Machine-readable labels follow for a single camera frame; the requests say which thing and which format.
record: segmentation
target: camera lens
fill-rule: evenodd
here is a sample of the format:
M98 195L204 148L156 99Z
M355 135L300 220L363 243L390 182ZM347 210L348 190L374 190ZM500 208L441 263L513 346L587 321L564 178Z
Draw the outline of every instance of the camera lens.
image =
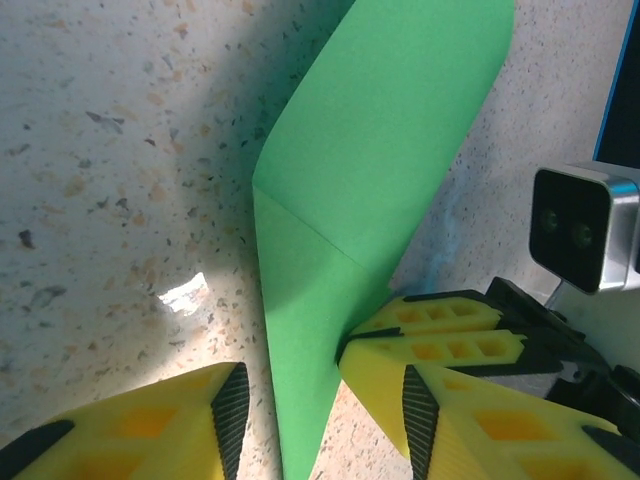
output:
M573 242L578 248L589 248L593 243L593 232L584 223L577 223L572 234Z
M542 228L547 233L553 233L558 228L558 215L551 209L546 209L542 212L540 218L542 222Z

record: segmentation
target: speckled floor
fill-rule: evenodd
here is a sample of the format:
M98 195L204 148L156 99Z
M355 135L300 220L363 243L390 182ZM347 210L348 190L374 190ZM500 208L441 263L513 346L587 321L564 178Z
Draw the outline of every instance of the speckled floor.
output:
M631 3L517 2L506 66L394 287L499 274L550 294L527 253L533 173L591 157ZM240 478L279 478L250 178L349 4L0 0L0 445L244 360ZM408 477L341 388L312 478Z

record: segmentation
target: yellow foam pad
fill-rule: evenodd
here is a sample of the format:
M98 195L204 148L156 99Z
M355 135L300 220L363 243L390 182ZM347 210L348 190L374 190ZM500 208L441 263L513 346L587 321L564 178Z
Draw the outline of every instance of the yellow foam pad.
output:
M74 428L16 480L224 480L211 402L221 363L67 412Z
M408 302L394 298L351 334L400 328L405 335L493 330L502 313L477 300L445 297Z
M409 456L402 414L407 365L448 367L512 364L524 350L523 335L509 330L355 339L347 344L340 373L398 451Z
M638 478L582 430L617 434L606 420L431 364L415 370L439 408L428 480Z

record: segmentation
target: folded green paper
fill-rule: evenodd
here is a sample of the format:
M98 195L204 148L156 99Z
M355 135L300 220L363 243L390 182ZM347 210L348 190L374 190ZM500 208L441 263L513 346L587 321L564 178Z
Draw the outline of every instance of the folded green paper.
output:
M370 316L502 65L513 0L356 0L253 177L285 479L309 477Z

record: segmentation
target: depth camera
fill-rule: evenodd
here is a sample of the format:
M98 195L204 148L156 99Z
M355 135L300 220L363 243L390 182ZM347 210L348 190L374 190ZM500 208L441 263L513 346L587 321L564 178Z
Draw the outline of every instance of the depth camera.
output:
M601 162L535 176L529 250L588 294L640 287L640 170Z

